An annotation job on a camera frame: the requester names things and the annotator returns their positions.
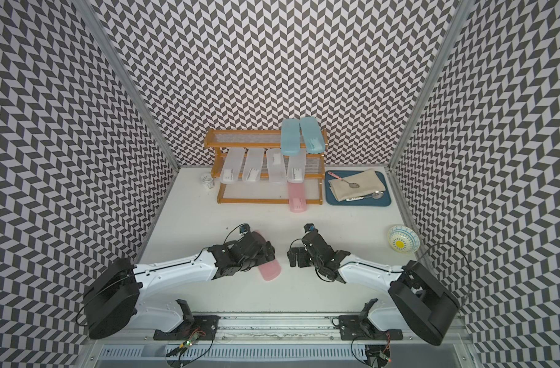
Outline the pink pencil case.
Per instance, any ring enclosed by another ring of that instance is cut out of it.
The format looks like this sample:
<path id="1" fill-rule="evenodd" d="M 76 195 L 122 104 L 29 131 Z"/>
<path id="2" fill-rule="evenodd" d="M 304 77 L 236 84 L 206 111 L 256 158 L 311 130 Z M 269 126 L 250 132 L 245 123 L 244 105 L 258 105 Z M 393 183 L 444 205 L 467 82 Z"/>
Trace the pink pencil case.
<path id="1" fill-rule="evenodd" d="M 293 213 L 303 213 L 307 210 L 306 188 L 303 182 L 288 182 L 288 204 Z"/>
<path id="2" fill-rule="evenodd" d="M 267 282 L 276 279 L 281 273 L 281 265 L 276 259 L 274 246 L 264 238 L 260 231 L 254 231 L 253 237 L 257 245 L 255 265 L 261 273 L 261 277 Z"/>

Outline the clear pencil case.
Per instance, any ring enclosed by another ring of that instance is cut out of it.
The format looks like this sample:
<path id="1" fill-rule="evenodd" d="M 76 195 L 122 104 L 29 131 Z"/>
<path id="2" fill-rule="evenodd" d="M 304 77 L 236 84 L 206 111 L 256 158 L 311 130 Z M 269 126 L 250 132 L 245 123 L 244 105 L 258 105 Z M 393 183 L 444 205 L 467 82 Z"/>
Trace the clear pencil case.
<path id="1" fill-rule="evenodd" d="M 238 181 L 241 173 L 243 159 L 245 157 L 245 149 L 239 147 L 229 148 L 223 164 L 220 175 L 222 184 L 231 185 Z"/>
<path id="2" fill-rule="evenodd" d="M 289 156 L 287 181 L 290 183 L 298 184 L 303 183 L 305 179 L 307 162 L 306 150 L 300 150 L 299 153 Z"/>
<path id="3" fill-rule="evenodd" d="M 263 159 L 265 150 L 263 148 L 247 149 L 247 156 L 242 171 L 242 181 L 256 183 L 261 179 Z"/>
<path id="4" fill-rule="evenodd" d="M 269 181 L 275 185 L 286 184 L 286 168 L 281 149 L 268 149 L 266 152 L 266 161 Z"/>

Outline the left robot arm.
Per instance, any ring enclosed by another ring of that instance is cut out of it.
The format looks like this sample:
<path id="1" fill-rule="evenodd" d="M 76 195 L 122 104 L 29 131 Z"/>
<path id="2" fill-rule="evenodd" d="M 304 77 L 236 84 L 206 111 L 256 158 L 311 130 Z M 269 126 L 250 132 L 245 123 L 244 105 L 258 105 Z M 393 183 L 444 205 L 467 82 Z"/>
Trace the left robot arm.
<path id="1" fill-rule="evenodd" d="M 272 263 L 275 248 L 244 225 L 240 239 L 203 248 L 197 255 L 153 264 L 117 259 L 85 289 L 78 316 L 91 340 L 110 337 L 123 329 L 181 334 L 195 324 L 183 299 L 157 298 L 169 289 L 234 276 Z"/>

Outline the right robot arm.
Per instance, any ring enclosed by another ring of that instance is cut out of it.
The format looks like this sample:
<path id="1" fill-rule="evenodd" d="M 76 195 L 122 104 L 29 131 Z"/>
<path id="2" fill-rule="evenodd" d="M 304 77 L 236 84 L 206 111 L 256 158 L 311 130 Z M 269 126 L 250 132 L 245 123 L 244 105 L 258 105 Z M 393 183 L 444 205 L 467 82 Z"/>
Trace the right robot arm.
<path id="1" fill-rule="evenodd" d="M 367 337 L 408 328 L 426 343 L 442 344 L 461 303 L 423 264 L 383 265 L 335 251 L 313 225 L 299 242 L 287 251 L 292 268 L 312 267 L 325 282 L 362 285 L 388 294 L 389 302 L 372 299 L 360 313 L 360 329 Z"/>

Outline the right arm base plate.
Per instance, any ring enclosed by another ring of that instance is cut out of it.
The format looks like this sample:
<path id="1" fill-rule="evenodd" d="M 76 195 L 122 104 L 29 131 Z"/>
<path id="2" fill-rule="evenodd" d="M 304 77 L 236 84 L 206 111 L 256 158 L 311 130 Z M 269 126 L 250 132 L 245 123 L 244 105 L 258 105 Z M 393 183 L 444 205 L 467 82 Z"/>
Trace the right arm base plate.
<path id="1" fill-rule="evenodd" d="M 340 332 L 341 340 L 403 340 L 401 330 L 380 330 L 371 324 L 367 318 L 362 319 L 357 315 L 338 316 L 337 329 Z"/>

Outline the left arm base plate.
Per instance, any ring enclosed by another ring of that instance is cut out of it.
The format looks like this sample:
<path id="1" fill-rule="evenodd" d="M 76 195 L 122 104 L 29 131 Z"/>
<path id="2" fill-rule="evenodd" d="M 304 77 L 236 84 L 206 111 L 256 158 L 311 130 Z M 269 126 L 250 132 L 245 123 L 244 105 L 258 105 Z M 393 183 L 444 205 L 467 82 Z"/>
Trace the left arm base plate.
<path id="1" fill-rule="evenodd" d="M 155 330 L 153 339 L 154 340 L 187 340 L 190 338 L 191 334 L 197 332 L 199 334 L 199 340 L 212 341 L 219 327 L 220 316 L 214 314 L 198 315 L 194 317 L 194 322 L 189 324 L 188 322 L 183 322 L 177 328 L 174 328 L 171 332 L 166 333 L 163 331 Z"/>

